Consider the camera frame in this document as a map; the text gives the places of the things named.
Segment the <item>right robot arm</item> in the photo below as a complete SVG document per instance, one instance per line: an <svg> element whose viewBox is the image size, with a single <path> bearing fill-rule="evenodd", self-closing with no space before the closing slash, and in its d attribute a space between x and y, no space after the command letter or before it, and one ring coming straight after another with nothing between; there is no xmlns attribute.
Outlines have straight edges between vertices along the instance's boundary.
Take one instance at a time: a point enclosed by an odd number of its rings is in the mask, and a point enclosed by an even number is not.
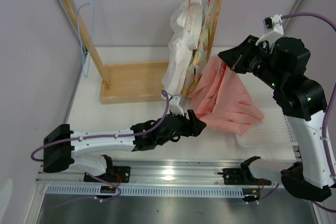
<svg viewBox="0 0 336 224"><path fill-rule="evenodd" d="M335 160L323 123L328 106L322 86L305 76L310 51L304 43L282 37L270 45L248 36L219 57L232 71L250 72L272 88L299 148L300 161L291 164L259 156L245 160L240 165L240 179L246 184L257 179L281 183L299 199L322 202L329 198L335 187Z"/></svg>

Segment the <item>pink pleated skirt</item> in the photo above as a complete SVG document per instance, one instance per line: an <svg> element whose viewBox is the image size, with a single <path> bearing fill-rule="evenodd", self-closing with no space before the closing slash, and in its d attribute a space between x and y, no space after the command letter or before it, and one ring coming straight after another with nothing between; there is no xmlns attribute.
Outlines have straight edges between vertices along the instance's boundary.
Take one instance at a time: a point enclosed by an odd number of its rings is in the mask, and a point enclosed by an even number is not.
<svg viewBox="0 0 336 224"><path fill-rule="evenodd" d="M197 118L211 129L243 135L265 117L253 105L238 74L218 55L210 57L199 83L188 97Z"/></svg>

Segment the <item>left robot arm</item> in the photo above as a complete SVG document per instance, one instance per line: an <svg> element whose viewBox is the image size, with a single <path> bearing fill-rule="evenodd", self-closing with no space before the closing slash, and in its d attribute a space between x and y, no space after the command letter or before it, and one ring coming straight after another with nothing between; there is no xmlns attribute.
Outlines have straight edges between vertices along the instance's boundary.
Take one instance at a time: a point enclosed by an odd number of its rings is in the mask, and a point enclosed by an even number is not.
<svg viewBox="0 0 336 224"><path fill-rule="evenodd" d="M205 128L206 123L193 110L183 115L169 113L116 132L78 132L62 124L44 138L43 171L58 173L72 168L108 182L114 176L111 159L97 157L95 152L149 151L169 141L178 142L181 137L197 137Z"/></svg>

